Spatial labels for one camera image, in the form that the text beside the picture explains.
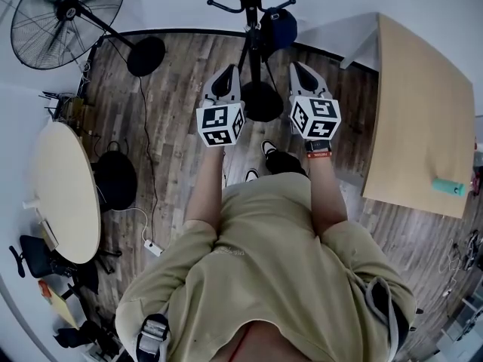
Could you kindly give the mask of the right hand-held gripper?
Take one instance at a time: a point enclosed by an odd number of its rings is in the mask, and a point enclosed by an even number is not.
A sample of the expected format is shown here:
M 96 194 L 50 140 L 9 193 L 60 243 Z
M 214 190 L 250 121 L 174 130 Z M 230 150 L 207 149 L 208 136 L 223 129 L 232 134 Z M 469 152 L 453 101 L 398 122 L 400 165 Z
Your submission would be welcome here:
M 339 102 L 314 69 L 293 62 L 289 72 L 292 133 L 304 140 L 331 140 L 342 121 Z

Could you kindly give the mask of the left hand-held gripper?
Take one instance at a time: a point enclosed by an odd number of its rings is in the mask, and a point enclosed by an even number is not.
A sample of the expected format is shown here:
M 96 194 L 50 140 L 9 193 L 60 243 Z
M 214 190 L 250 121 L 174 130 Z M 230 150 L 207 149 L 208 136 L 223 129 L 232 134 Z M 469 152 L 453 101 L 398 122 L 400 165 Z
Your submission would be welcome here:
M 207 147 L 232 146 L 245 125 L 245 102 L 241 99 L 239 70 L 230 64 L 204 85 L 196 109 L 197 131 Z

